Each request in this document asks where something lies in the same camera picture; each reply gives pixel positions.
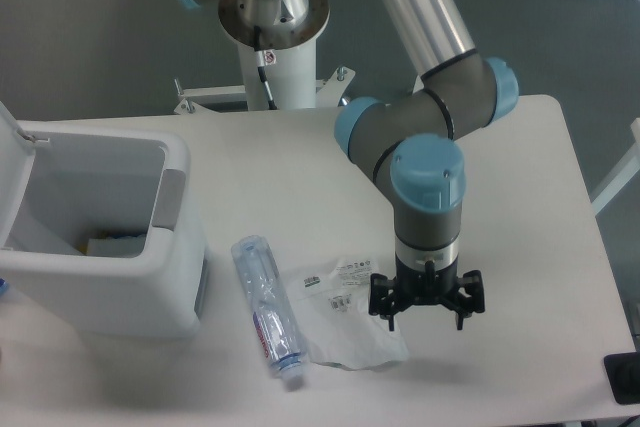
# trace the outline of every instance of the silver metal arm segment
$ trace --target silver metal arm segment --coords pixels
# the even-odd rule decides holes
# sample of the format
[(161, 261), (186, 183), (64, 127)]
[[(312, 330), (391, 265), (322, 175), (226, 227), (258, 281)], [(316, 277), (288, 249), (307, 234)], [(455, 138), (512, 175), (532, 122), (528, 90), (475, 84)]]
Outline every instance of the silver metal arm segment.
[(475, 49), (453, 0), (383, 0), (418, 75)]

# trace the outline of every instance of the bottle cap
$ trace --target bottle cap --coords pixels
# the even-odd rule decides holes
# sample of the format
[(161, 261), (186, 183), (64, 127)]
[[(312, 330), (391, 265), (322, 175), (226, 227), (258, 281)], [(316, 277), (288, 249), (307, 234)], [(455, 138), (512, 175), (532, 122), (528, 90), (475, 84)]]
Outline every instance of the bottle cap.
[(304, 384), (304, 377), (302, 376), (302, 364), (297, 362), (295, 364), (287, 365), (280, 371), (280, 376), (284, 382), (287, 390), (297, 390)]

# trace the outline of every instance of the black object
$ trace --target black object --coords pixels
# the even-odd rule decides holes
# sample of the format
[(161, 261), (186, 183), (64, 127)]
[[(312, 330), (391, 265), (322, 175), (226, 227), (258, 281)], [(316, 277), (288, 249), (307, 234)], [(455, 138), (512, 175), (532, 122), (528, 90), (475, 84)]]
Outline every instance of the black object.
[(456, 327), (462, 330), (464, 319), (472, 313), (485, 311), (484, 287), (479, 270), (456, 277), (457, 261), (446, 269), (435, 270), (435, 264), (425, 264), (425, 272), (406, 266), (396, 257), (397, 276), (393, 280), (382, 274), (371, 275), (369, 315), (379, 315), (394, 330), (394, 316), (412, 305), (443, 305), (456, 313)]
[(640, 403), (640, 353), (607, 355), (604, 367), (616, 402), (621, 405)]

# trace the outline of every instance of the gray floor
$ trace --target gray floor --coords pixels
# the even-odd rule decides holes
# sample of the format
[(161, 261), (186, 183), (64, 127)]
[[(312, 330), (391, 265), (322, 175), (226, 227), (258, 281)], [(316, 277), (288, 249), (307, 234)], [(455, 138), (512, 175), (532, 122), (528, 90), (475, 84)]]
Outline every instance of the gray floor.
[[(168, 114), (172, 83), (238, 84), (216, 0), (0, 0), (0, 100), (19, 119)], [(330, 0), (318, 75), (358, 72), (349, 94), (393, 100), (414, 72), (380, 0)], [(640, 117), (640, 3), (456, 0), (477, 47), (516, 70), (523, 94), (562, 106), (589, 191), (632, 144)], [(640, 180), (598, 218), (623, 299), (640, 297)]]

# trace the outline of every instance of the plastic water bottle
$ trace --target plastic water bottle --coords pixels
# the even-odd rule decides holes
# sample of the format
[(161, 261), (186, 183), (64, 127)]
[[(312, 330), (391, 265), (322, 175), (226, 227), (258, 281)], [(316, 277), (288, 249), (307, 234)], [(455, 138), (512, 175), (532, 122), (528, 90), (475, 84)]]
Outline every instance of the plastic water bottle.
[(267, 240), (246, 237), (231, 247), (231, 255), (269, 368), (288, 389), (300, 387), (302, 337)]

